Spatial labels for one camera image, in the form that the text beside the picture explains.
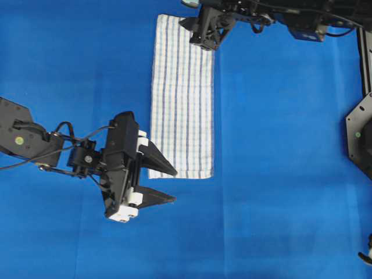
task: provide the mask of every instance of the cable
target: cable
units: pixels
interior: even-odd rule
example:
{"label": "cable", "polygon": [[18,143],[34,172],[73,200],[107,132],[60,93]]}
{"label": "cable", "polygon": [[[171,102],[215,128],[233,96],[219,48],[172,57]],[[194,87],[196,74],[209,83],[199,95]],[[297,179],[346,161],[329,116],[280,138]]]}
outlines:
{"label": "cable", "polygon": [[52,152],[47,153],[47,154],[44,154],[44,155],[33,157],[31,159],[25,160],[25,161],[20,162],[18,164],[13,164],[13,165],[6,166],[6,167],[0,167],[0,171],[1,170],[9,170],[9,169],[12,169],[12,168],[15,168],[15,167],[19,167],[19,166],[22,166],[24,164],[30,163],[32,161],[40,160],[42,158],[45,158],[45,157],[48,157],[48,156],[52,156],[52,155],[57,154],[57,153],[61,153],[62,151],[67,151],[67,150],[73,149],[74,147],[76,147],[78,145],[79,142],[86,141],[87,139],[89,139],[90,137],[93,137],[94,135],[96,135],[97,133],[101,132],[102,130],[105,130],[105,129],[114,129],[114,128],[115,127],[112,127],[112,126],[103,126],[103,127],[99,128],[99,129],[95,130],[94,132],[91,132],[85,138],[82,138],[82,139],[77,140],[77,142],[74,143],[71,146],[68,146],[68,147],[65,147],[65,148],[62,148],[62,149],[55,150],[55,151],[52,151]]}
{"label": "cable", "polygon": [[358,22],[355,22],[351,19],[348,19],[347,17],[335,15],[334,13],[326,12],[326,11],[323,11],[323,10],[306,9],[306,8],[291,8],[291,7],[285,7],[285,6],[275,6],[275,5],[261,3],[260,1],[257,1],[257,0],[248,0],[248,1],[252,2],[252,3],[255,3],[257,5],[265,6],[265,7],[272,8],[272,9],[293,9],[293,10],[299,10],[300,12],[321,13],[323,15],[332,16],[332,17],[335,17],[337,19],[342,19],[344,21],[347,21],[347,22],[350,22],[350,23],[354,24],[357,27],[360,27],[360,28],[364,29],[364,26],[359,24]]}
{"label": "cable", "polygon": [[91,174],[88,174],[88,176],[94,181],[95,184],[97,184],[97,186],[99,187],[99,189],[102,191],[102,192],[106,192],[108,193],[109,192],[109,189],[105,188],[101,183],[99,183]]}
{"label": "cable", "polygon": [[262,33],[262,31],[263,31],[264,25],[263,25],[263,23],[261,23],[260,28],[258,29],[258,28],[255,26],[255,24],[251,22],[251,28],[252,28],[252,31],[253,31],[255,34],[260,34],[260,33]]}
{"label": "cable", "polygon": [[344,32],[344,33],[340,33],[340,34],[332,34],[332,33],[326,33],[327,36],[329,37],[334,37],[334,38],[337,38],[337,37],[343,37],[349,33],[351,33],[352,31],[354,31],[355,28],[351,28],[350,30]]}
{"label": "cable", "polygon": [[46,129],[44,129],[42,125],[39,125],[37,123],[15,121],[13,127],[15,129],[25,129],[34,133],[39,133],[45,141],[48,138],[48,132],[46,131]]}
{"label": "cable", "polygon": [[59,125],[57,126],[57,128],[53,131],[53,133],[57,133],[62,127],[63,125],[67,125],[68,128],[69,128],[69,133],[70,133],[70,137],[72,139],[75,140],[75,134],[74,134],[74,127],[72,126],[72,124],[68,121],[64,121],[64,122],[61,122],[59,123]]}

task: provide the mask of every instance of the blue tablecloth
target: blue tablecloth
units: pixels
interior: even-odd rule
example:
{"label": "blue tablecloth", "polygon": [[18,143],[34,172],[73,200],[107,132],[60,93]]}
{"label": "blue tablecloth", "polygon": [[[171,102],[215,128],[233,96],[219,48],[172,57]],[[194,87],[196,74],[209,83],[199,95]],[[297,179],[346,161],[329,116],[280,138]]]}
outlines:
{"label": "blue tablecloth", "polygon": [[[149,131],[156,17],[179,1],[1,1],[0,96],[77,136],[133,110]],[[237,24],[216,56],[216,171],[147,179],[177,197],[128,224],[89,180],[0,173],[0,277],[369,278],[371,181],[346,157],[361,100],[355,33],[323,44]],[[105,134],[96,137],[103,146]],[[61,166],[68,154],[61,159]],[[17,162],[0,155],[1,166]]]}

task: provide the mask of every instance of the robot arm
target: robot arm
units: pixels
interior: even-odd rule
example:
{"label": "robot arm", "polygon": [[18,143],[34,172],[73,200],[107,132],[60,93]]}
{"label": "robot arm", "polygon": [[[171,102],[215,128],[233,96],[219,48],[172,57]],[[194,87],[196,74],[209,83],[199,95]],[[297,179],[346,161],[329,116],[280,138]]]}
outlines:
{"label": "robot arm", "polygon": [[[372,31],[372,3],[368,0],[316,0],[302,3],[294,0],[183,0],[197,8],[198,17],[189,17],[180,24],[192,32],[190,43],[205,50],[217,50],[236,21],[251,25],[261,33],[266,26],[280,22],[298,40],[323,42],[324,37],[340,37],[355,27]],[[343,34],[329,34],[328,26],[347,28]]]}
{"label": "robot arm", "polygon": [[[0,98],[0,152],[26,162],[33,162],[42,171],[52,171],[72,177],[91,177],[102,191],[105,216],[127,222],[138,210],[176,199],[159,191],[139,186],[141,168],[146,167],[175,176],[173,166],[139,130],[132,112],[123,112],[110,121],[106,145],[95,150],[96,142],[88,137],[74,137],[56,131],[48,133],[33,122],[29,109]],[[63,148],[70,141],[69,148]],[[72,171],[57,169],[60,152],[71,149],[67,166]]]}

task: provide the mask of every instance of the towel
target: towel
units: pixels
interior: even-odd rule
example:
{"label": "towel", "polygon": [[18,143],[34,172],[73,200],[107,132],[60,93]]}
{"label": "towel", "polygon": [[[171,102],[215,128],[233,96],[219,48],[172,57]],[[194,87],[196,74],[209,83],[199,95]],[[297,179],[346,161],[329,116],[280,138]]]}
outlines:
{"label": "towel", "polygon": [[[178,171],[213,176],[214,53],[191,45],[181,17],[159,15],[153,59],[151,141]],[[150,170],[149,178],[173,178]]]}

